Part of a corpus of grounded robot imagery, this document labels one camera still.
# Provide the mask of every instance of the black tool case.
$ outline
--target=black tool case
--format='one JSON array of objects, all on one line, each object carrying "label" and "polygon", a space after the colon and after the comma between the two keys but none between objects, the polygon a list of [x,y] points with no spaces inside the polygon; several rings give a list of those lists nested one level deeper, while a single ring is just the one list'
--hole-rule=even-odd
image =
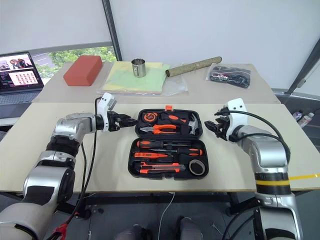
[{"label": "black tool case", "polygon": [[[198,127],[195,129],[194,134],[190,134],[191,127],[185,124],[174,124],[177,123],[176,120],[168,119],[168,116],[173,115],[179,119],[177,121],[193,121],[194,117],[198,122]],[[137,119],[137,124],[135,126],[135,132],[139,136],[133,141],[130,149],[128,170],[129,172],[137,178],[148,178],[148,179],[162,179],[174,178],[175,180],[188,180],[188,179],[202,179],[209,172],[208,156],[205,144],[199,140],[199,137],[203,133],[203,128],[201,125],[200,117],[197,112],[190,110],[168,110],[165,109],[143,109],[140,111]],[[161,129],[163,132],[175,132],[175,133],[161,133],[153,134],[152,131],[142,131],[141,128],[153,127],[154,125],[176,125],[177,129],[165,128]],[[141,141],[161,141],[164,144],[163,148],[153,147],[152,149],[164,149],[166,151],[155,151],[149,148],[141,148],[138,146],[138,142]],[[188,149],[201,150],[201,153],[193,153],[193,155],[181,154],[180,152]],[[168,157],[159,158],[148,158],[145,153],[152,154],[165,154]],[[143,157],[135,157],[135,154],[142,154]],[[178,164],[179,171],[176,170],[150,170],[148,173],[142,171],[142,168],[150,168],[150,165],[160,165],[158,167],[163,168],[163,165]]]}]

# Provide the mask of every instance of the red sponge block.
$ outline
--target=red sponge block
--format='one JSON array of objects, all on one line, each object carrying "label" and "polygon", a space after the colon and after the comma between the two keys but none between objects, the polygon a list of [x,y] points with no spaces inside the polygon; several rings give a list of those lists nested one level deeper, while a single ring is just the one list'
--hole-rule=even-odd
[{"label": "red sponge block", "polygon": [[101,68],[100,56],[80,56],[63,78],[68,86],[91,86]]}]

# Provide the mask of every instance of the orange pliers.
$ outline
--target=orange pliers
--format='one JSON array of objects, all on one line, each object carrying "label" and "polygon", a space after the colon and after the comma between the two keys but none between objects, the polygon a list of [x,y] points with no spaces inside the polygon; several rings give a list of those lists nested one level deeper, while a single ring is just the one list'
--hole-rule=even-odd
[{"label": "orange pliers", "polygon": [[140,128],[141,131],[144,132],[149,132],[152,131],[153,134],[158,135],[158,134],[175,134],[176,131],[161,131],[162,129],[172,129],[175,130],[177,129],[176,125],[172,124],[164,124],[164,125],[153,125],[153,126],[146,126]]}]

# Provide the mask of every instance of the person's leg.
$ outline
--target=person's leg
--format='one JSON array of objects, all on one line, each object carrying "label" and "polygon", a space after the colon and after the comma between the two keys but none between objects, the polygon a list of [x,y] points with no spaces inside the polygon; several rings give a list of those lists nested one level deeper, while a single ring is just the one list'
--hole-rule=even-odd
[{"label": "person's leg", "polygon": [[141,226],[135,224],[127,230],[120,232],[114,240],[142,240],[143,230]]},{"label": "person's leg", "polygon": [[190,217],[184,217],[180,221],[180,240],[203,240],[200,229]]}]

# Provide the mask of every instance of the metal cup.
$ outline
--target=metal cup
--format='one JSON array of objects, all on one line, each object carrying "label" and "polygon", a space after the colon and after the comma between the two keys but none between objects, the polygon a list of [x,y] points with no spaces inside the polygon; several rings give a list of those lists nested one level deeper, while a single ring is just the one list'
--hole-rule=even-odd
[{"label": "metal cup", "polygon": [[136,58],[131,61],[133,75],[136,78],[142,78],[146,75],[146,61],[141,58]]}]

